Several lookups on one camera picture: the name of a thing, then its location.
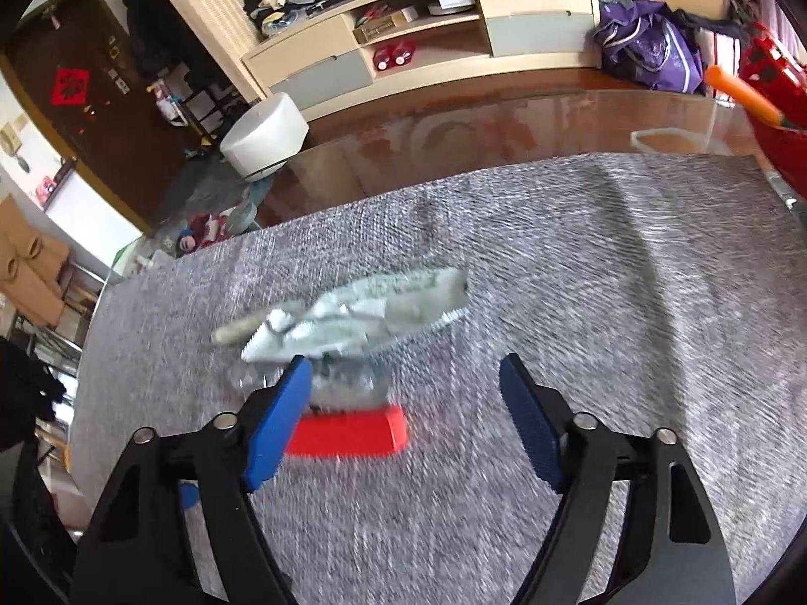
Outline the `grey woven table cloth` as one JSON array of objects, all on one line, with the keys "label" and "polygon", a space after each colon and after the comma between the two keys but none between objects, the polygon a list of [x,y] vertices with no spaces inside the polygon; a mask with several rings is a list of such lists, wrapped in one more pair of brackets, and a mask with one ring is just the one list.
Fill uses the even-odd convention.
[{"label": "grey woven table cloth", "polygon": [[738,598],[805,517],[805,230],[741,157],[584,154],[483,169],[263,229],[112,285],[86,340],[73,476],[96,500],[131,433],[234,410],[213,329],[377,273],[455,266],[457,321],[380,358],[409,444],[287,459],[252,499],[303,603],[506,603],[557,499],[498,388],[523,359],[611,429],[676,430]]}]

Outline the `purple bag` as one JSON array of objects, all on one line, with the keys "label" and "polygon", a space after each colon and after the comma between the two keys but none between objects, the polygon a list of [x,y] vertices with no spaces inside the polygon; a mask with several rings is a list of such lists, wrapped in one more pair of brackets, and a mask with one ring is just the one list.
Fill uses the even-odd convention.
[{"label": "purple bag", "polygon": [[665,3],[602,3],[594,41],[602,67],[615,77],[658,92],[694,94],[702,86],[703,63],[694,33],[678,26]]}]

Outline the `orange carrot toy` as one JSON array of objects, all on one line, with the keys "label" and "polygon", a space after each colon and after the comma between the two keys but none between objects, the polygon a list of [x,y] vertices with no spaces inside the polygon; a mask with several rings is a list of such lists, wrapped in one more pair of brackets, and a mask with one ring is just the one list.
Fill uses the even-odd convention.
[{"label": "orange carrot toy", "polygon": [[755,119],[765,125],[794,129],[796,126],[786,119],[785,115],[762,93],[754,89],[749,83],[743,81],[721,69],[719,66],[709,66],[705,69],[705,82],[710,88],[726,94],[737,104],[751,113]]}]

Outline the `beige tv cabinet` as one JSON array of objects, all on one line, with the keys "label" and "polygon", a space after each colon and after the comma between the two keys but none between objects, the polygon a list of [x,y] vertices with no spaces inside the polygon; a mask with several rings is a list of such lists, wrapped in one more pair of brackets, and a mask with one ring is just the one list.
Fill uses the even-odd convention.
[{"label": "beige tv cabinet", "polygon": [[[261,93],[306,120],[399,93],[521,71],[595,69],[599,0],[349,0],[297,22],[242,61]],[[411,64],[378,73],[373,50],[412,41]]]}]

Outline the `white round stool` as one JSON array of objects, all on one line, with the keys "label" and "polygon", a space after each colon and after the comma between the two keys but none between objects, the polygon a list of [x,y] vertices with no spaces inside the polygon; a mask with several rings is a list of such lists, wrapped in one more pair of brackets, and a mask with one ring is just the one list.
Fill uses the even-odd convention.
[{"label": "white round stool", "polygon": [[245,182],[279,171],[305,144],[309,125],[287,93],[250,108],[221,140],[220,153]]}]

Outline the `red plastic basket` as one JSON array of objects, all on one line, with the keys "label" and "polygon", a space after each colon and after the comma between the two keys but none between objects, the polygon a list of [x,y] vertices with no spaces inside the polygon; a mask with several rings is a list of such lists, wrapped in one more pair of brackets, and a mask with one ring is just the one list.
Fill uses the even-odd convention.
[{"label": "red plastic basket", "polygon": [[773,31],[753,23],[738,76],[781,113],[781,122],[751,116],[757,143],[797,194],[805,197],[805,67],[796,62]]}]

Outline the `silver foil wrapper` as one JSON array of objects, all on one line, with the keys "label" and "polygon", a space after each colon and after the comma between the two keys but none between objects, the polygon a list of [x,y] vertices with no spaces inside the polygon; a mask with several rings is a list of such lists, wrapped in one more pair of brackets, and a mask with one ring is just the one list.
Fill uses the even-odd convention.
[{"label": "silver foil wrapper", "polygon": [[308,407],[368,411],[388,401],[379,355],[400,341],[436,331],[469,306],[467,274],[458,268],[379,273],[322,293],[312,303],[269,306],[245,340],[241,360],[265,385],[296,356],[312,364]]}]

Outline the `red diamond door sticker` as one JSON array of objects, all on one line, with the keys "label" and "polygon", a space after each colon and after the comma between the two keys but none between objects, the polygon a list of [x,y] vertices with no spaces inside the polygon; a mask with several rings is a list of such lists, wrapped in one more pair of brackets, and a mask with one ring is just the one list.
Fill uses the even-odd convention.
[{"label": "red diamond door sticker", "polygon": [[85,105],[88,101],[90,71],[58,67],[49,101],[53,106]]}]

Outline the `red rectangular block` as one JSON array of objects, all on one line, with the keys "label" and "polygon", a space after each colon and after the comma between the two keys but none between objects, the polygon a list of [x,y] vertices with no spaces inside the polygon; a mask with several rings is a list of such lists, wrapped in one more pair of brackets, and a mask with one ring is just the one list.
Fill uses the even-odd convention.
[{"label": "red rectangular block", "polygon": [[375,410],[306,414],[286,453],[292,457],[382,457],[408,445],[405,411],[398,404]]}]

